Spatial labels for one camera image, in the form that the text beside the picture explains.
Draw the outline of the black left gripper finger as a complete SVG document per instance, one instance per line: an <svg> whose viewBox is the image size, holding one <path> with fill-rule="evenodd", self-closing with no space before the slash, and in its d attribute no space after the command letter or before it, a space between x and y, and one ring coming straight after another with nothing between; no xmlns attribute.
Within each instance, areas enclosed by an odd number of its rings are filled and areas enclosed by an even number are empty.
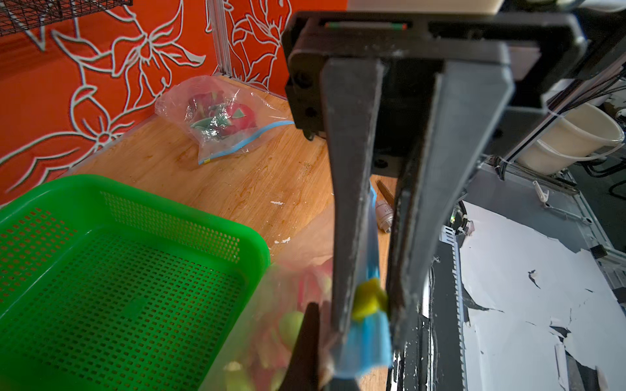
<svg viewBox="0 0 626 391"><path fill-rule="evenodd" d="M318 390L320 307L309 303L279 391Z"/></svg>

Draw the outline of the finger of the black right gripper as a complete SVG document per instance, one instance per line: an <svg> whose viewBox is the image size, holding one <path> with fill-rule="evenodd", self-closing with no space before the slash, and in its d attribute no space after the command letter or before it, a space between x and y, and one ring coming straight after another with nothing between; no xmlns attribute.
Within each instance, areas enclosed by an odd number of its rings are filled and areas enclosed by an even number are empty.
<svg viewBox="0 0 626 391"><path fill-rule="evenodd" d="M334 187L331 326L347 332L367 249L369 187L384 66L379 60L332 58L320 87Z"/></svg>

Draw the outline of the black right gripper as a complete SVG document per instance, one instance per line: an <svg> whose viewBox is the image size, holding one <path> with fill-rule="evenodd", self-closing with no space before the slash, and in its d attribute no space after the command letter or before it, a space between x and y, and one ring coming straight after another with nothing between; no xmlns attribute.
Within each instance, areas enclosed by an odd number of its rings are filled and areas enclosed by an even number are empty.
<svg viewBox="0 0 626 391"><path fill-rule="evenodd" d="M398 350L416 322L441 228L479 155L485 147L488 155L509 155L538 125L544 94L585 53L584 33L566 13L300 11L282 45L286 96L307 138L324 135L320 75L333 58L384 65L376 174L399 174L420 126L396 188L387 268Z"/></svg>

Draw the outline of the green plastic perforated basket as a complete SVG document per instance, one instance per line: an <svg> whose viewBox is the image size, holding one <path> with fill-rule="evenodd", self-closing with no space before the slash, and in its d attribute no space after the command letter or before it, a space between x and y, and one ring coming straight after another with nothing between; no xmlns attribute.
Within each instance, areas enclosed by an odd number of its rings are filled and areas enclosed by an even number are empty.
<svg viewBox="0 0 626 391"><path fill-rule="evenodd" d="M251 228L97 175L1 211L4 390L200 390L270 263Z"/></svg>

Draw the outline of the pink dragon fruit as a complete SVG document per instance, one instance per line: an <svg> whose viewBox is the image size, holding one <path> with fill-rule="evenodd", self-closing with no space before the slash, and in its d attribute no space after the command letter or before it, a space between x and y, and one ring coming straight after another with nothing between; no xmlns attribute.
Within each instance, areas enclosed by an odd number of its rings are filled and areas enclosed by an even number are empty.
<svg viewBox="0 0 626 391"><path fill-rule="evenodd" d="M271 266L233 329L222 364L223 390L278 390L310 302L326 301L332 267Z"/></svg>

